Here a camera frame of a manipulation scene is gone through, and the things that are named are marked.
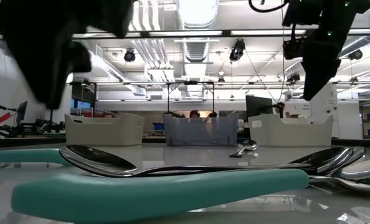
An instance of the translucent plastic bin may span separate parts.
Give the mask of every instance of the translucent plastic bin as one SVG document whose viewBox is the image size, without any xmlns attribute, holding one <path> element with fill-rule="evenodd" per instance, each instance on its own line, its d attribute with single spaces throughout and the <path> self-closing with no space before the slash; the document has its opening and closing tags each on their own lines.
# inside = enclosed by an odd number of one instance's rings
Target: translucent plastic bin
<svg viewBox="0 0 370 224">
<path fill-rule="evenodd" d="M 163 116 L 169 146 L 235 146 L 237 113 L 224 118 L 175 118 Z"/>
</svg>

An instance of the wall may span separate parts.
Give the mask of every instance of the wall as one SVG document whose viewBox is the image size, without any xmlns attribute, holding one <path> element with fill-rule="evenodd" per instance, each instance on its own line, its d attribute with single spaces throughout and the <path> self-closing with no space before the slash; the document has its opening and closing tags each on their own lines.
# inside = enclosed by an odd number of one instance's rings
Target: wall
<svg viewBox="0 0 370 224">
<path fill-rule="evenodd" d="M 339 101 L 339 129 L 341 139 L 362 139 L 361 118 L 357 101 Z"/>
<path fill-rule="evenodd" d="M 24 101 L 27 101 L 27 109 L 23 122 L 34 122 L 36 118 L 44 118 L 45 107 L 33 97 L 16 61 L 5 56 L 0 50 L 0 105 L 7 108 L 17 108 Z M 14 120 L 15 116 L 0 125 L 16 125 Z"/>
</svg>

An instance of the camera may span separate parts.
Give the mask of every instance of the camera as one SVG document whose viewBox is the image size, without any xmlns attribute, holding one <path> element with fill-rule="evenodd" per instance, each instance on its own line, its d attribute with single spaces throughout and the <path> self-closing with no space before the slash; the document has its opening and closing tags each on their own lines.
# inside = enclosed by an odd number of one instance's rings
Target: camera
<svg viewBox="0 0 370 224">
<path fill-rule="evenodd" d="M 124 60 L 126 62 L 135 61 L 134 49 L 127 49 L 127 52 L 124 54 Z"/>
<path fill-rule="evenodd" d="M 243 51 L 246 49 L 245 42 L 243 39 L 237 39 L 234 48 L 230 52 L 229 60 L 231 62 L 239 61 L 243 56 Z"/>
</svg>

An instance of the cable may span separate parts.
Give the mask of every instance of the cable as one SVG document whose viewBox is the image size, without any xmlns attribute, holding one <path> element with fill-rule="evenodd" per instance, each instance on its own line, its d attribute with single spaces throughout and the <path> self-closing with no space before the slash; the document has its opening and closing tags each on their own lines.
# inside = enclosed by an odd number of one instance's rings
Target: cable
<svg viewBox="0 0 370 224">
<path fill-rule="evenodd" d="M 294 36 L 294 38 L 296 39 L 295 35 L 293 35 L 295 33 L 295 31 L 296 31 L 296 24 L 294 23 L 293 27 L 292 27 L 292 38 Z M 283 40 L 283 42 L 285 42 L 285 28 L 283 26 L 282 26 L 282 33 L 283 33 L 282 40 Z M 285 76 L 285 53 L 283 51 L 282 51 L 282 55 L 283 55 L 283 57 L 282 57 L 283 80 L 282 80 L 282 88 L 280 89 L 280 95 L 279 95 L 279 100 L 278 101 L 280 101 L 280 98 L 282 97 L 283 87 L 285 86 L 285 78 L 286 78 L 286 76 Z"/>
<path fill-rule="evenodd" d="M 254 5 L 253 5 L 253 2 L 252 0 L 249 0 L 249 6 L 256 12 L 260 12 L 260 13 L 266 13 L 266 12 L 273 12 L 273 11 L 276 11 L 278 9 L 281 9 L 283 8 L 284 6 L 286 6 L 286 4 L 288 4 L 290 2 L 290 0 L 285 0 L 285 2 L 283 4 L 281 4 L 280 6 L 277 6 L 275 8 L 271 8 L 271 9 L 258 9 L 256 8 Z"/>
<path fill-rule="evenodd" d="M 252 62 L 252 59 L 250 59 L 250 57 L 249 57 L 249 53 L 247 52 L 247 49 L 245 49 L 245 51 L 246 51 L 247 58 L 249 59 L 249 62 L 252 64 L 252 67 L 253 67 L 253 69 L 254 69 L 255 74 L 258 76 L 259 80 L 261 81 L 262 85 L 263 85 L 263 86 L 264 86 L 264 88 L 267 90 L 267 92 L 268 92 L 268 94 L 271 96 L 271 98 L 275 101 L 275 103 L 278 103 L 278 101 L 277 101 L 277 100 L 272 96 L 271 92 L 270 92 L 270 91 L 268 90 L 268 88 L 265 86 L 265 84 L 264 84 L 264 82 L 262 81 L 262 79 L 261 79 L 261 77 L 260 77 L 259 73 L 257 72 L 257 69 L 255 69 L 254 64 L 253 64 L 253 62 Z"/>
</svg>

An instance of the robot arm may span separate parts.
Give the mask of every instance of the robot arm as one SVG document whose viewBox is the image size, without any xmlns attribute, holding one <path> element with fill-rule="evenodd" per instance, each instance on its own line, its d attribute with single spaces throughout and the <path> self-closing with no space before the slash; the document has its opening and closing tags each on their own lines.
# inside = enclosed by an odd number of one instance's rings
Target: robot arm
<svg viewBox="0 0 370 224">
<path fill-rule="evenodd" d="M 290 0 L 283 26 L 293 24 L 292 39 L 283 45 L 286 59 L 303 57 L 304 99 L 310 101 L 336 75 L 338 58 L 356 14 L 370 9 L 370 0 Z M 319 27 L 307 38 L 294 38 L 296 24 Z"/>
<path fill-rule="evenodd" d="M 132 13 L 133 0 L 2 0 L 0 33 L 34 96 L 55 110 L 67 76 L 92 67 L 88 50 L 72 35 L 93 26 L 124 37 Z"/>
</svg>

